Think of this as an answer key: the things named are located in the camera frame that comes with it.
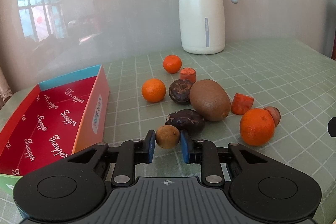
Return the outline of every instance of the cardboard box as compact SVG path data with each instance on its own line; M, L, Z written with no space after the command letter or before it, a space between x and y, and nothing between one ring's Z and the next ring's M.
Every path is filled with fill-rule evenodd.
M36 85L0 132L0 187L101 142L108 96L102 65Z

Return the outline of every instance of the blue gripper pad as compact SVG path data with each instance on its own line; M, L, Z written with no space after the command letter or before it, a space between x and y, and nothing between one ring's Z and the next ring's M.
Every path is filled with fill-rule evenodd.
M181 152L182 152L183 160L186 164L188 164L189 163L188 143L183 133L181 133L180 145L181 145Z
M152 135L151 140L149 142L149 151L148 151L149 162L153 161L154 149L155 149L155 134Z

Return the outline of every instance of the metal screw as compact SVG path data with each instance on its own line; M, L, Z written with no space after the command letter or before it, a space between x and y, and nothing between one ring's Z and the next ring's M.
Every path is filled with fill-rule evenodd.
M129 176L126 176L126 175L118 175L118 176L115 176L113 180L116 183L126 183L126 182L129 182L130 178Z
M205 180L209 183L219 183L222 181L222 178L218 175L210 175L210 176L207 176Z

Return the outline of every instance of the crosshair mark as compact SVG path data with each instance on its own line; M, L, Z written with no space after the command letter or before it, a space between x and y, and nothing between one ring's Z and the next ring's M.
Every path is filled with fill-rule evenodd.
M172 182L171 180L167 179L163 183L168 186L168 185L170 185L170 184L172 184L174 182Z

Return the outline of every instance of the white thermal jug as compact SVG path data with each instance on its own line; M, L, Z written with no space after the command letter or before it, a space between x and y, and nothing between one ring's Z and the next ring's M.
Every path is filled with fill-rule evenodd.
M215 54L224 49L223 0L178 0L178 9L182 47L185 51Z

